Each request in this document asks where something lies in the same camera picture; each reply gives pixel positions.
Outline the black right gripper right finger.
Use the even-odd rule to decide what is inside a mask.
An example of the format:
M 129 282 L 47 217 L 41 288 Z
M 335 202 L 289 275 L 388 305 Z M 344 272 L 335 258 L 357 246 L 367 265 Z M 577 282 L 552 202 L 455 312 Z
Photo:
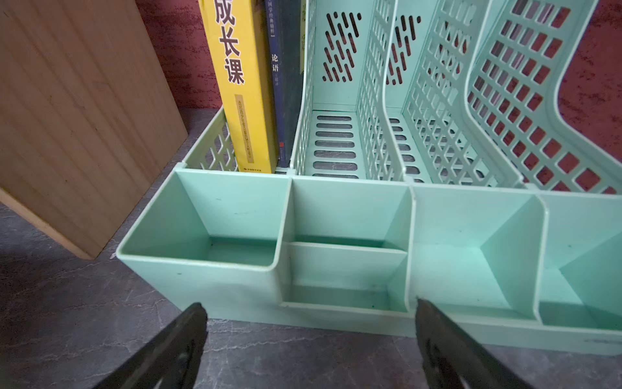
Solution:
M 416 340 L 430 388 L 530 388 L 428 300 L 416 309 Z

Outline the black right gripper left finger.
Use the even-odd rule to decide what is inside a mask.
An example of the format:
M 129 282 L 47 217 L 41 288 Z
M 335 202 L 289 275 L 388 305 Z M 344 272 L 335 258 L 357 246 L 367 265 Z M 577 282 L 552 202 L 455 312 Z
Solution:
M 192 388 L 207 340 L 207 311 L 190 305 L 97 388 Z

